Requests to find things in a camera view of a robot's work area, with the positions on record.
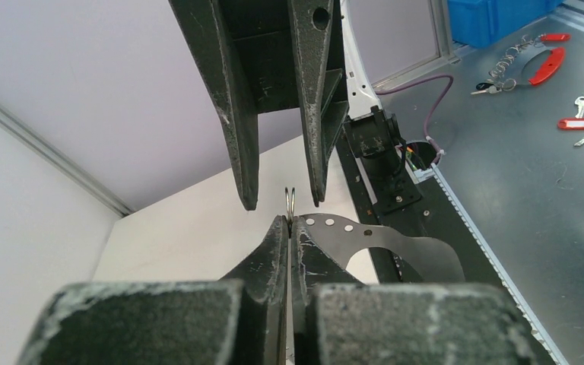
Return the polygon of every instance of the blue plastic bin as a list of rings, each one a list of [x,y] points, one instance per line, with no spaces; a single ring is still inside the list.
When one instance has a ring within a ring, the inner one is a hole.
[[[449,0],[453,40],[482,48],[553,11],[563,0]]]

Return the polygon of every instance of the black metal bracket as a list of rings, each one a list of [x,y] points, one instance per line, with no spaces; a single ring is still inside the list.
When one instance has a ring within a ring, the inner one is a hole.
[[[258,114],[300,108],[314,203],[348,114],[339,0],[170,0],[221,120],[240,200],[256,209]]]
[[[348,118],[344,130],[353,156],[360,158],[377,197],[375,212],[388,214],[417,202],[422,195],[395,149],[397,145],[406,148],[395,114],[387,117],[378,106],[370,112],[357,119]]]

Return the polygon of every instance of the red key tag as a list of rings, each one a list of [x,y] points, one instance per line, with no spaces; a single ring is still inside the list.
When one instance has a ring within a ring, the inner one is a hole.
[[[557,125],[560,129],[584,129],[584,118],[564,118]]]
[[[566,42],[570,40],[572,36],[568,33],[553,33],[545,34],[541,36],[541,41],[543,42]]]

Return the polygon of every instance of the keyring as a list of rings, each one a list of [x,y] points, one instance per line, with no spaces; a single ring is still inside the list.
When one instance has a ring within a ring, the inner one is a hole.
[[[509,81],[513,82],[513,85],[510,85],[510,86],[508,86],[508,87],[505,87],[505,84],[506,84],[507,82],[509,82]],[[511,91],[511,90],[513,90],[515,87],[516,87],[516,80],[514,80],[513,78],[508,78],[508,79],[506,79],[506,80],[505,80],[505,82],[503,82],[503,86],[502,86],[501,88],[503,89],[503,91]]]
[[[292,193],[290,194],[285,188],[285,205],[287,208],[287,228],[292,230],[292,218],[294,217],[294,197],[296,196],[294,188],[292,188]]]

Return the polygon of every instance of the white backdrop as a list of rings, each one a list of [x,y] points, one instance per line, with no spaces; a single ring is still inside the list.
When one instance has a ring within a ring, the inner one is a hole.
[[[427,0],[352,13],[372,82],[434,53]],[[0,104],[136,209],[229,167],[167,0],[0,1]],[[265,151],[300,135],[300,114],[262,116],[260,131]]]
[[[0,365],[15,362],[55,291],[90,280],[117,220],[0,129]]]

